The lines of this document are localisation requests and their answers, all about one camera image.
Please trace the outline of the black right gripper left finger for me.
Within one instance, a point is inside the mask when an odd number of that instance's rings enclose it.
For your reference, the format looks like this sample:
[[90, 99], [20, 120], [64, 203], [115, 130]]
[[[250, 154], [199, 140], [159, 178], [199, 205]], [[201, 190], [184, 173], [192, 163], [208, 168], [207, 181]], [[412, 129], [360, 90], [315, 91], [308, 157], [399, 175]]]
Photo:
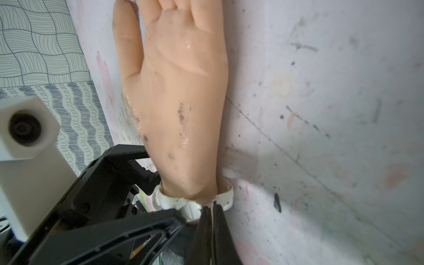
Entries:
[[198, 222], [187, 265], [210, 265], [212, 259], [212, 214], [209, 207], [204, 207]]

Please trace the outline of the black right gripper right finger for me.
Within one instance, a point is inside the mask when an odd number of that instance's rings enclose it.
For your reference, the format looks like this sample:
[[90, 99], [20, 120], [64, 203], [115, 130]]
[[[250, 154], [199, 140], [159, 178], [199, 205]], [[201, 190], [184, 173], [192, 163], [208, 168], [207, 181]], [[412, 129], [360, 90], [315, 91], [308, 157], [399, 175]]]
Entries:
[[212, 215], [212, 265], [242, 265], [230, 229], [227, 225], [223, 207], [214, 202]]

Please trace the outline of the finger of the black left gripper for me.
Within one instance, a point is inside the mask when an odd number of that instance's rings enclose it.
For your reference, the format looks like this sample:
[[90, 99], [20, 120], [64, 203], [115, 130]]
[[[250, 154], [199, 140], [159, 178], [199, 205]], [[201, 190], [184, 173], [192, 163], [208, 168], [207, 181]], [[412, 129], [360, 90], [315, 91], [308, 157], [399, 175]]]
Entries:
[[150, 195], [160, 183], [159, 173], [139, 165], [149, 155], [144, 146], [117, 145], [91, 162], [55, 209], [51, 232], [110, 224], [138, 215], [132, 199]]
[[152, 265], [185, 227], [174, 210], [137, 214], [74, 229], [61, 229], [51, 213], [10, 259], [10, 265]]

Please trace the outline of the white wrist watch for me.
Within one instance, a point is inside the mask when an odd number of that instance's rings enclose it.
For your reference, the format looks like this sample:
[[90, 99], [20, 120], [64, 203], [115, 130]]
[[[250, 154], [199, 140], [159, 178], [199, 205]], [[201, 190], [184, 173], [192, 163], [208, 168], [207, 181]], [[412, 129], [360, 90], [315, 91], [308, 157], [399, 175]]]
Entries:
[[165, 195], [162, 183], [156, 186], [151, 195], [152, 208], [159, 210], [177, 210], [188, 223], [196, 222], [201, 218], [204, 206], [210, 207], [213, 203], [220, 205], [223, 211], [231, 209], [234, 202], [234, 189], [227, 179], [217, 178], [218, 194], [213, 198], [190, 200], [186, 198], [174, 198]]

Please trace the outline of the mannequin hand with glitter nails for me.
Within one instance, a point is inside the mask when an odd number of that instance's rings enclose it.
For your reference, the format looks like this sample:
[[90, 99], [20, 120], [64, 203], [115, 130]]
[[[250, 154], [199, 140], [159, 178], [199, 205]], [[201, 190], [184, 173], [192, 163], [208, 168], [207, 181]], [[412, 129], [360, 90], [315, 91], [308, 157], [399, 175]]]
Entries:
[[117, 1], [124, 99], [165, 195], [209, 199], [229, 62], [221, 1]]

